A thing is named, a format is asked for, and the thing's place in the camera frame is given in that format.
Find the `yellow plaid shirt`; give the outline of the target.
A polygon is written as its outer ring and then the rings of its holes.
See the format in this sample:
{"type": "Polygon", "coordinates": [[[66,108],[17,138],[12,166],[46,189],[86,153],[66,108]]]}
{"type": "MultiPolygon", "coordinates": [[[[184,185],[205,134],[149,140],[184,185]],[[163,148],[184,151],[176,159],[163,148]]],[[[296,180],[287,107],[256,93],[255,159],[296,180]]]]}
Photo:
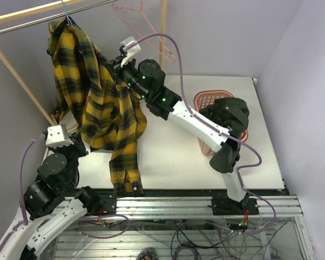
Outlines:
{"type": "Polygon", "coordinates": [[[139,99],[121,81],[88,35],[72,20],[49,22],[47,54],[58,101],[54,118],[71,112],[91,150],[111,151],[110,180],[117,197],[144,193],[138,140],[147,127],[139,99]]]}

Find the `pink wire hanger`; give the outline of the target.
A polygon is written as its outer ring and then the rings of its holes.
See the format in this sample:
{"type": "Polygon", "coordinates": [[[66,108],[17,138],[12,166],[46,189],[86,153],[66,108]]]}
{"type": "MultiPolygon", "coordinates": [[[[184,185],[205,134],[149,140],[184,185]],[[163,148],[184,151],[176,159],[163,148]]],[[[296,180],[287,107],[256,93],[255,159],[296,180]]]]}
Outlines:
{"type": "MultiPolygon", "coordinates": [[[[135,38],[149,34],[165,33],[167,1],[129,1],[128,4],[112,4],[113,12],[127,25],[135,38]]],[[[164,62],[174,64],[176,57],[164,37],[156,36],[145,41],[158,54],[160,65],[164,62]]]]}

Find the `dark pinstriped shirt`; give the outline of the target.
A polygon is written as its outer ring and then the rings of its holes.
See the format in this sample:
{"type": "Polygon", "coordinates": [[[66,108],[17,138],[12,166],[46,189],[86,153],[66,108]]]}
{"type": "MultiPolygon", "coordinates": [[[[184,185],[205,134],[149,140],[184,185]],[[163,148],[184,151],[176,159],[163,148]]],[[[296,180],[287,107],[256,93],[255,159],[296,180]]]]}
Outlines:
{"type": "Polygon", "coordinates": [[[202,108],[200,114],[212,122],[230,130],[230,134],[242,139],[249,125],[250,111],[247,103],[236,97],[216,99],[214,104],[202,108]]]}

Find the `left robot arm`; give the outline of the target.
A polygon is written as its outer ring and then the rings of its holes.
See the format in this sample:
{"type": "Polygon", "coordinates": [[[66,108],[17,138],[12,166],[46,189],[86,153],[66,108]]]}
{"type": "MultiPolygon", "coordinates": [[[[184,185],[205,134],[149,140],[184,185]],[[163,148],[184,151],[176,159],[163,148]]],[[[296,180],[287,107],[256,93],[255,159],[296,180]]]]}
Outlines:
{"type": "Polygon", "coordinates": [[[50,215],[65,200],[63,193],[74,190],[79,181],[79,158],[88,154],[79,133],[65,138],[66,145],[52,142],[37,169],[37,179],[21,193],[14,220],[0,240],[0,259],[37,259],[45,248],[70,224],[100,209],[100,196],[83,187],[53,218],[50,215]]]}

